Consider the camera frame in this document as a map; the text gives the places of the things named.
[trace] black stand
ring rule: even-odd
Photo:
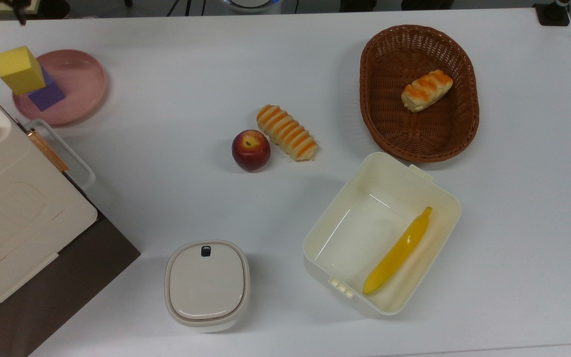
[[[567,6],[559,6],[556,2],[552,2],[551,4],[535,4],[532,7],[537,9],[537,18],[541,25],[567,26],[570,23]]]

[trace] toy bread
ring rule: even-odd
[[[303,125],[279,106],[268,104],[261,108],[257,114],[257,125],[293,160],[314,160],[319,145]]]
[[[400,97],[408,110],[417,113],[437,102],[451,86],[453,80],[438,69],[407,85]]]

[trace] yellow sponge block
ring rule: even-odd
[[[46,86],[41,64],[25,46],[0,53],[0,77],[16,95]]]

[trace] apple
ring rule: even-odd
[[[233,158],[244,170],[253,172],[261,169],[270,158],[270,142],[258,130],[248,129],[233,139]]]

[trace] brown wicker basket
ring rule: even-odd
[[[432,106],[412,113],[400,95],[407,84],[441,69],[453,87]],[[374,141],[404,160],[430,163],[464,151],[479,125],[473,65],[446,34],[420,25],[375,35],[360,59],[360,110]]]

